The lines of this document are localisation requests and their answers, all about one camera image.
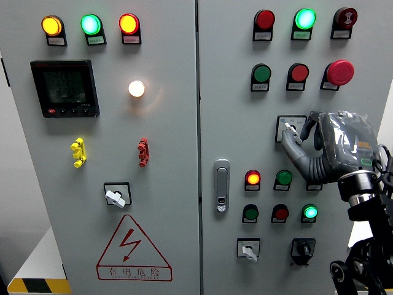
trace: black and yellow stripe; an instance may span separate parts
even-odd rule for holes
[[[67,279],[14,278],[7,288],[12,293],[71,294]]]

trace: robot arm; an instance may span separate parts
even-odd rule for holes
[[[357,294],[353,279],[367,286],[369,295],[386,295],[385,289],[393,288],[393,158],[386,147],[377,146],[373,128],[362,116],[311,112],[300,140],[306,140],[315,125],[314,148],[322,155],[310,157],[298,146],[299,136],[289,124],[282,133],[285,153],[307,181],[337,182],[341,199],[351,206],[349,219],[368,221],[373,233],[352,247],[345,262],[331,263],[338,295]],[[379,156],[382,149],[388,157],[386,168]]]

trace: yellow terminal connector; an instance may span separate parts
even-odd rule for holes
[[[77,138],[70,146],[71,150],[74,151],[72,154],[74,159],[77,161],[74,163],[75,168],[81,167],[87,160],[86,150],[83,138]]]

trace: triangle warning symbol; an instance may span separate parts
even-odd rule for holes
[[[131,215],[120,220],[96,269],[100,280],[172,281],[172,267]]]

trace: lightning bolt symbol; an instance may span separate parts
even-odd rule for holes
[[[130,229],[128,231],[128,233],[125,235],[125,238],[123,239],[122,243],[120,244],[119,247],[124,247],[124,246],[128,246],[128,245],[134,245],[134,247],[131,249],[131,251],[128,253],[127,256],[124,256],[123,262],[129,260],[131,253],[135,250],[135,248],[139,245],[139,243],[141,242],[141,240],[139,241],[133,241],[131,243],[126,243],[126,241],[128,240],[128,238],[133,234],[134,230]]]

